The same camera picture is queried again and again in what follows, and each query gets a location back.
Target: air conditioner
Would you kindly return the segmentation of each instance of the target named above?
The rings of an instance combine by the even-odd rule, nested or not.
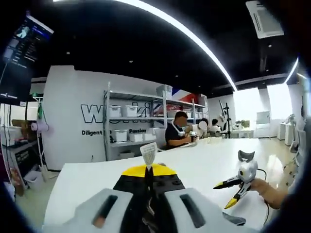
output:
[[[251,15],[258,39],[284,35],[280,23],[259,1],[248,1],[246,7]]]

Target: ceiling light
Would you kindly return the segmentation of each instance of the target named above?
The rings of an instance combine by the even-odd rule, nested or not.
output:
[[[296,67],[297,67],[297,65],[298,65],[298,61],[299,61],[299,58],[296,59],[295,64],[293,65],[293,68],[292,68],[292,70],[290,71],[289,75],[287,76],[287,78],[286,78],[284,84],[287,83],[287,81],[291,78],[293,72],[295,71],[295,69],[296,69]]]
[[[238,91],[237,87],[234,85],[230,75],[226,71],[225,67],[220,63],[218,58],[213,54],[213,52],[203,43],[202,40],[200,40],[192,31],[190,31],[187,27],[185,27],[182,23],[174,19],[172,16],[168,15],[167,13],[164,13],[163,11],[147,4],[139,0],[113,0],[118,2],[123,2],[132,6],[135,6],[137,8],[140,8],[142,10],[148,11],[151,14],[158,16],[159,18],[167,21],[168,23],[172,24],[174,27],[179,29],[181,32],[183,32],[186,36],[188,36],[191,40],[193,40],[218,66],[218,68],[222,71],[222,73],[225,75],[225,77],[228,79],[229,83],[233,87],[234,91]]]
[[[297,73],[297,75],[298,75],[299,77],[303,78],[303,79],[307,79],[307,77],[306,77],[306,76],[303,76],[302,74]]]

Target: floor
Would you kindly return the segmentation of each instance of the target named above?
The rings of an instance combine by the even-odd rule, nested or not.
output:
[[[290,153],[289,147],[284,144],[284,141],[279,141],[276,138],[267,138],[260,139],[260,143],[262,143],[262,146],[264,146],[265,150],[267,151],[267,155],[274,154],[277,158],[271,161],[271,166],[273,166],[276,162],[281,162],[284,166],[288,164],[294,157],[294,154]],[[281,182],[270,182],[270,184],[275,188],[287,189],[286,183],[289,182],[291,184],[293,181],[292,177],[289,175],[289,172],[287,172],[287,174],[288,175],[271,174],[272,176],[276,176],[277,179],[275,180],[280,180],[281,176]],[[17,205],[29,219],[33,227],[37,229],[41,229],[42,227],[45,210],[56,179],[57,178],[53,178],[44,183],[42,189],[39,192],[28,189],[23,197],[16,197]]]

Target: dark shirt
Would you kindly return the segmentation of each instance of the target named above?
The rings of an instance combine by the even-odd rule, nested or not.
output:
[[[178,125],[175,125],[175,126],[179,131],[181,132],[183,131],[183,129],[180,128]],[[169,145],[169,140],[180,140],[183,138],[185,137],[178,136],[177,130],[173,127],[171,123],[167,124],[167,128],[165,131],[166,149],[169,150],[169,149],[175,148],[174,146]]]

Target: black ceiling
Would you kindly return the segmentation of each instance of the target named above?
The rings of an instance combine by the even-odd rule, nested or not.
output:
[[[144,2],[196,34],[234,82],[288,73],[296,59],[287,36],[257,39],[245,0]],[[208,96],[232,92],[213,90],[228,84],[214,62],[182,32],[149,12],[111,0],[41,0],[33,2],[30,11],[55,31],[37,76],[46,76],[50,64],[74,65],[77,70],[132,76]],[[264,72],[259,71],[262,54],[267,55]]]

